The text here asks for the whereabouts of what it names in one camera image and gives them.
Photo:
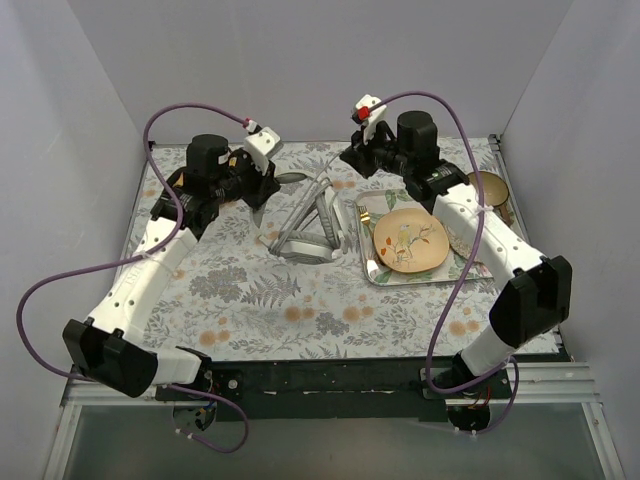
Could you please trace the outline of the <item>white grey gaming headphones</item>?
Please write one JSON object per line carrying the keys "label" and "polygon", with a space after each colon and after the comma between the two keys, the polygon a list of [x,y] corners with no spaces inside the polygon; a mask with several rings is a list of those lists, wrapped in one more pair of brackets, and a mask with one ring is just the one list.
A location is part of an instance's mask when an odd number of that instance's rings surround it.
{"label": "white grey gaming headphones", "polygon": [[311,180],[310,197],[287,217],[274,239],[262,232],[265,207],[252,210],[251,221],[259,241],[271,255],[307,265],[332,263],[351,246],[351,222],[346,206],[326,173],[289,170],[275,175],[280,184]]}

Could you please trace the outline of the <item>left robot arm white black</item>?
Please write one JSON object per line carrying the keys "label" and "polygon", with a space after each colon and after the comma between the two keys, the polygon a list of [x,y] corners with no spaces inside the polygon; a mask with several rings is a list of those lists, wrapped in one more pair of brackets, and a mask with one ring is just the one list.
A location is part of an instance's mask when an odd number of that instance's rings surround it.
{"label": "left robot arm white black", "polygon": [[83,321],[70,320],[62,337],[85,377],[129,397],[152,385],[177,383],[193,400],[213,386],[207,356],[186,347],[142,347],[146,325],[182,260],[194,249],[222,204],[244,201],[260,209],[279,191],[272,156],[281,139],[270,128],[231,150],[219,135],[195,136],[186,164],[172,173],[151,210],[135,263],[125,266],[104,299]]}

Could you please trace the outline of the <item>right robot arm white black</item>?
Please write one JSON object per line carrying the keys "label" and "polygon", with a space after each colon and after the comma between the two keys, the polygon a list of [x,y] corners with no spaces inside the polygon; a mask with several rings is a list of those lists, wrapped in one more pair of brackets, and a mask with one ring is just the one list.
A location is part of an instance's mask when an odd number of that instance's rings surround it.
{"label": "right robot arm white black", "polygon": [[489,324],[450,368],[427,376],[429,390],[475,397],[511,356],[569,316],[572,267],[549,258],[512,231],[480,198],[479,186],[440,156],[430,114],[408,111],[390,129],[382,110],[361,106],[352,115],[358,130],[341,160],[368,178],[379,170],[400,176],[409,196],[471,247],[501,292]]}

